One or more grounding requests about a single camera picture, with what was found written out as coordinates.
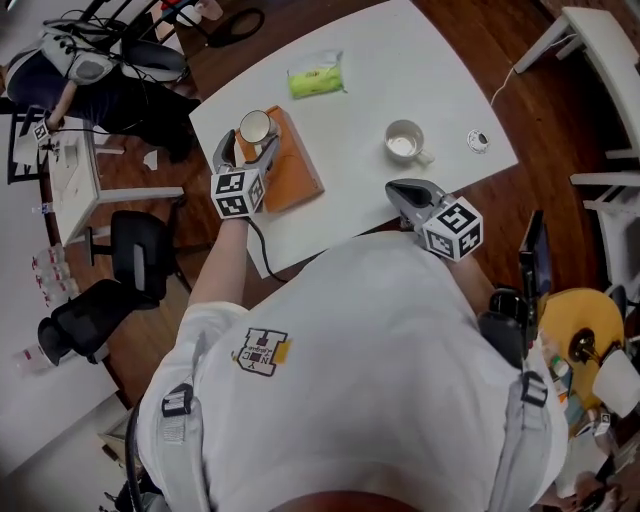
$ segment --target black monitor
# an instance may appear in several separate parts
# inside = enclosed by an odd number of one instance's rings
[[[520,272],[528,307],[525,341],[530,345],[538,336],[538,325],[551,293],[551,252],[542,210],[533,213],[522,240]]]

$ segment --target black pants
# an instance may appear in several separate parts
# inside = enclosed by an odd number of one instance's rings
[[[154,82],[122,78],[129,87],[122,88],[120,98],[100,126],[109,133],[140,137],[147,144],[166,148],[172,155],[188,153],[192,145],[187,130],[189,114],[199,102]]]

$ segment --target shirt logo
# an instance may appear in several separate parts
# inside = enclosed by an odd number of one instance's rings
[[[286,332],[251,328],[234,359],[244,371],[271,377],[278,364],[286,360],[288,345]]]

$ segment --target red object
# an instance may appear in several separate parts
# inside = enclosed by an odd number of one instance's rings
[[[169,6],[167,4],[176,5],[182,2],[182,0],[163,0],[162,2],[162,10],[166,11]]]

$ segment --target dark brown floor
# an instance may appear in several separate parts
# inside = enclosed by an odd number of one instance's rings
[[[267,23],[253,38],[224,49],[203,49],[198,34],[185,29],[180,35],[190,55],[196,85],[201,95],[208,97],[275,49],[372,3],[377,2],[234,0],[229,12],[245,4],[266,11]],[[532,0],[417,0],[416,4],[458,52],[488,98],[550,24]],[[583,210],[578,191],[569,183],[573,173],[604,170],[604,150],[615,147],[613,134],[619,133],[608,96],[595,74],[580,55],[563,63],[549,56],[526,74],[514,76],[495,110],[520,163],[460,192],[484,215],[485,244],[476,253],[483,269],[494,282],[520,284],[517,250],[531,212],[540,208],[548,223],[555,290],[602,288],[606,274],[599,256],[600,235],[594,220]],[[184,186],[188,205],[181,217],[178,245],[211,240],[219,220],[209,199],[210,174],[202,154],[197,152],[187,163],[174,167],[163,155],[160,168],[150,172],[142,164],[149,148],[136,139],[127,140],[126,145],[124,156],[101,155],[103,185]],[[126,207],[166,218],[168,205],[168,201],[155,201]],[[113,210],[113,206],[101,208],[91,224],[108,224]],[[203,258],[193,256],[181,261],[191,280],[197,277]],[[82,288],[111,276],[108,260],[91,269],[80,247],[70,248],[68,259]],[[249,307],[278,286],[272,280],[260,281],[250,266],[245,297]],[[295,272],[293,269],[285,275]],[[109,341],[109,365],[130,401],[141,396],[162,356],[171,348],[180,313],[180,307],[135,313]]]

